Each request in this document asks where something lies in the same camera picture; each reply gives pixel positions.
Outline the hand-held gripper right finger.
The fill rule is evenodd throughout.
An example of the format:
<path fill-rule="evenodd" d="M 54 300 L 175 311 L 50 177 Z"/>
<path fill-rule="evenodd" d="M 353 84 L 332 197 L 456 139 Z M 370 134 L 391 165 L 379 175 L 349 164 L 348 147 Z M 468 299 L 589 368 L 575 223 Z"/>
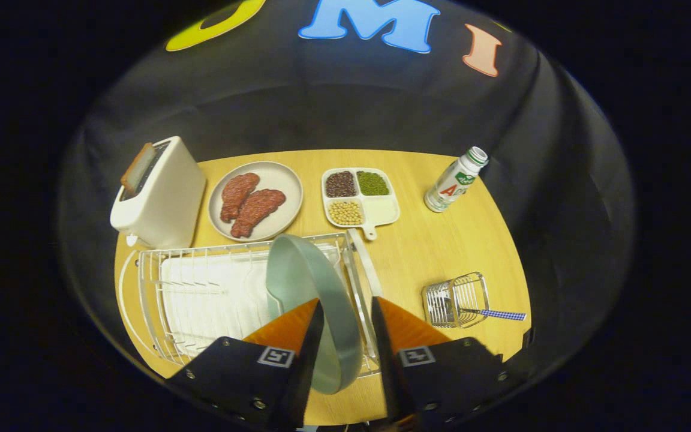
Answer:
<path fill-rule="evenodd" d="M 458 428 L 511 391 L 501 356 L 474 337 L 452 339 L 378 296 L 372 325 L 392 428 Z"/>

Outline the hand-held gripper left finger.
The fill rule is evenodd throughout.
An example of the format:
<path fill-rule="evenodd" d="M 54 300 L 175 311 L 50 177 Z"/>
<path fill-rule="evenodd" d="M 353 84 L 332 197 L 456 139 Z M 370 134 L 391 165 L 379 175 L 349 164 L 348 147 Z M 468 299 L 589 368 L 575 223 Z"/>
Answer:
<path fill-rule="evenodd" d="M 244 339 L 217 338 L 166 385 L 217 415 L 219 430 L 296 430 L 324 325 L 319 299 L 307 301 Z"/>

